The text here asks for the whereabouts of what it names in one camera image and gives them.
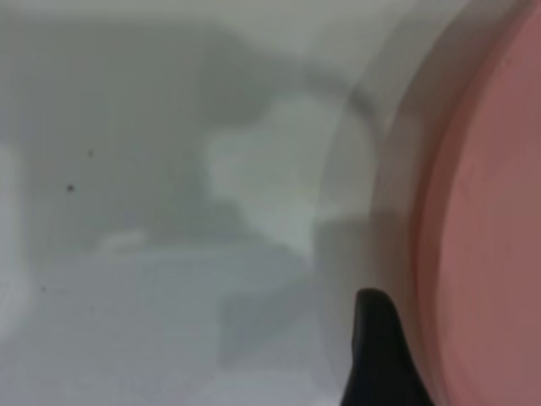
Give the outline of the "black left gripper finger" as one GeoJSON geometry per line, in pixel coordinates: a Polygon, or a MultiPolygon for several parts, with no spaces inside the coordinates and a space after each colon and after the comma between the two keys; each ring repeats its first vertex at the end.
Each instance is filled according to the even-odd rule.
{"type": "Polygon", "coordinates": [[[352,330],[352,368],[343,406],[430,406],[396,307],[385,292],[358,291],[352,330]]]}

